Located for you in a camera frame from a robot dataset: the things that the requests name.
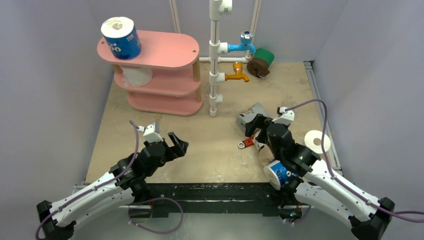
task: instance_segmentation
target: pink shelf board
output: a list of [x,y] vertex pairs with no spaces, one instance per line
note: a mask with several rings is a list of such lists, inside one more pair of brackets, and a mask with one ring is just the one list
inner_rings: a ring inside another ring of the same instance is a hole
[[136,58],[116,58],[103,37],[97,44],[98,55],[111,64],[179,69],[193,64],[199,57],[199,44],[189,35],[181,33],[137,30],[141,53]]
[[195,94],[177,97],[135,92],[128,94],[126,99],[136,110],[181,116],[197,113],[203,103],[196,101]]
[[191,67],[178,70],[153,68],[151,71],[153,77],[149,83],[143,86],[125,86],[122,73],[115,73],[113,79],[119,87],[131,92],[180,97],[194,93],[201,84],[200,81],[195,81]]

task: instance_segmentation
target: white tape roll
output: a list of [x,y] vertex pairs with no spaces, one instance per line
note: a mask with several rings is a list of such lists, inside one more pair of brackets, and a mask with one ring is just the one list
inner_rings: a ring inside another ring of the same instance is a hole
[[149,67],[121,66],[125,81],[132,86],[146,85],[152,79],[152,69]]
[[[323,150],[321,149],[321,137],[323,136],[322,131],[311,130],[308,131],[303,139],[303,144],[314,151],[317,154],[323,154]],[[324,135],[324,150],[328,152],[331,147],[331,141],[329,136]]]

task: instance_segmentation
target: wooden table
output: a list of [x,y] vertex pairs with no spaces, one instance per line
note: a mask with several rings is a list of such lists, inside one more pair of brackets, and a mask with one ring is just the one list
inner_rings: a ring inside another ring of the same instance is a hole
[[[209,66],[208,63],[200,64],[200,89],[204,99],[209,95]],[[232,63],[220,63],[219,71],[232,73]],[[258,155],[254,146],[237,147],[245,137],[236,125],[236,115],[260,102],[271,116],[276,116],[277,107],[290,107],[313,98],[303,63],[273,63],[270,71],[266,79],[258,79],[245,71],[250,82],[220,83],[219,92],[224,100],[216,117],[209,115],[209,104],[203,104],[200,111],[191,116],[134,110],[127,102],[127,91],[113,82],[86,182],[92,183],[117,161],[134,152],[134,130],[129,120],[142,126],[157,121],[168,143],[171,141],[167,133],[175,132],[190,144],[185,157],[160,167],[146,180],[149,183],[265,182],[263,167],[272,155],[268,149]],[[322,130],[314,104],[294,112],[296,117],[290,130],[297,142],[301,143],[310,130]]]

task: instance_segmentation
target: green object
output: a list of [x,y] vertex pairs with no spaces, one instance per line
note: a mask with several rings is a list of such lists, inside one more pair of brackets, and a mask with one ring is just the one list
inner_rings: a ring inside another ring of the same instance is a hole
[[271,66],[274,61],[274,54],[264,48],[256,49],[253,57],[265,60],[268,63],[268,66]]

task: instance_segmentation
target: purple cable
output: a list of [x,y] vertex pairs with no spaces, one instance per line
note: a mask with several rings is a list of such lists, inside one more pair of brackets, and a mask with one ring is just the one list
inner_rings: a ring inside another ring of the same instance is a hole
[[[133,165],[133,163],[134,163],[134,161],[136,160],[136,156],[137,156],[137,151],[139,150],[139,132],[138,132],[138,130],[139,130],[139,128],[136,126],[136,124],[132,121],[132,120],[130,120],[129,121],[129,123],[134,127],[134,131],[135,131],[135,151],[134,151],[134,155],[132,155],[132,159],[131,159],[131,161],[129,162],[129,164],[128,164],[128,167],[127,168],[125,168],[125,170],[124,171],[122,171],[119,175],[117,175],[116,177],[114,177],[114,178],[112,178],[112,179],[110,179],[110,180],[108,180],[108,181],[105,181],[104,183],[101,183],[101,184],[99,184],[99,185],[96,185],[96,186],[94,186],[94,189],[98,189],[98,188],[101,188],[101,187],[103,187],[103,186],[105,186],[105,185],[108,185],[108,184],[110,184],[111,182],[113,182],[113,181],[115,181],[115,180],[117,180],[117,179],[119,179],[120,177],[122,177],[130,168],[131,168],[131,166]],[[89,190],[87,190],[87,191],[85,191],[85,192],[83,192],[83,193],[81,193],[81,194],[78,194],[77,196],[75,196],[74,198],[72,198],[71,200],[69,200],[69,201],[67,201],[65,204],[63,204],[63,205],[61,205],[61,206],[59,206],[58,207],[58,210],[55,210],[55,211],[53,211],[52,213],[50,213],[46,218],[44,218],[41,222],[40,222],[40,224],[38,225],[38,227],[37,227],[37,230],[35,231],[35,239],[36,240],[46,240],[45,238],[40,238],[39,237],[39,234],[40,234],[40,231],[41,231],[41,229],[42,229],[42,227],[44,226],[44,224],[46,224],[46,222],[47,222],[47,220],[49,219],[49,218],[51,218],[51,217],[53,217],[55,214],[57,214],[58,212],[60,212],[62,209],[64,209],[64,208],[66,208],[69,204],[71,204],[71,203],[73,203],[73,202],[75,202],[76,200],[78,200],[78,199],[80,199],[81,197],[83,197],[83,196],[85,196],[85,195],[87,195],[87,194],[89,194],[89,193],[91,193],[91,192],[93,192],[93,189],[89,189]]]
[[[328,114],[327,114],[327,105],[325,104],[325,102],[323,102],[320,99],[312,99],[312,100],[305,101],[305,102],[303,102],[303,103],[301,103],[299,105],[286,108],[286,111],[297,109],[299,107],[302,107],[303,105],[306,105],[306,104],[309,104],[309,103],[312,103],[312,102],[320,102],[322,104],[322,106],[324,107],[324,126],[322,128],[321,150],[322,150],[323,155],[324,155],[324,158],[325,158],[325,163],[327,165],[328,172],[330,173],[331,177],[334,178],[334,175],[335,174],[333,172],[333,169],[332,169],[332,167],[330,165],[329,158],[328,158],[328,156],[326,154],[326,151],[324,149],[324,136],[326,134],[327,117],[328,117]],[[337,177],[334,178],[334,179],[335,179],[336,182],[338,182],[340,185],[342,185],[345,189],[347,189],[353,195],[357,196],[358,198],[360,198],[362,201],[364,201],[366,203],[368,202],[368,199],[367,198],[365,198],[364,196],[362,196],[361,194],[359,194],[358,192],[356,192],[355,190],[353,190],[352,188],[350,188],[348,185],[346,185],[340,179],[338,179]],[[418,215],[424,215],[424,211],[409,210],[409,211],[391,212],[391,211],[388,211],[388,210],[386,210],[386,209],[384,209],[384,208],[382,208],[382,207],[380,207],[380,206],[378,206],[378,205],[376,205],[376,204],[374,204],[372,202],[370,203],[370,205],[373,206],[374,208],[376,208],[376,209],[378,209],[378,210],[386,213],[386,214],[389,214],[389,215],[395,217],[395,218],[402,219],[402,220],[405,220],[405,221],[408,221],[408,222],[412,222],[412,223],[424,223],[424,218],[422,218],[422,219],[415,219],[415,218],[411,218],[411,217],[401,216],[401,214],[418,214]]]
[[171,202],[173,202],[179,208],[179,211],[181,212],[181,217],[179,218],[179,222],[176,225],[176,227],[174,227],[174,228],[172,228],[170,230],[166,230],[166,231],[158,231],[158,230],[150,229],[148,227],[145,227],[145,226],[142,226],[142,225],[136,223],[131,218],[130,211],[128,210],[128,219],[129,219],[129,222],[132,223],[136,227],[139,227],[141,229],[144,229],[144,230],[149,231],[149,232],[154,233],[154,234],[170,234],[170,233],[174,232],[175,230],[177,230],[181,226],[181,224],[183,223],[184,211],[183,211],[183,208],[181,207],[181,205],[177,201],[175,201],[172,198],[168,198],[168,197],[158,197],[158,198],[153,198],[153,199],[150,199],[150,200],[147,200],[147,201],[141,201],[141,202],[132,203],[131,205],[143,205],[143,204],[154,202],[156,200],[168,200],[168,201],[171,201]]

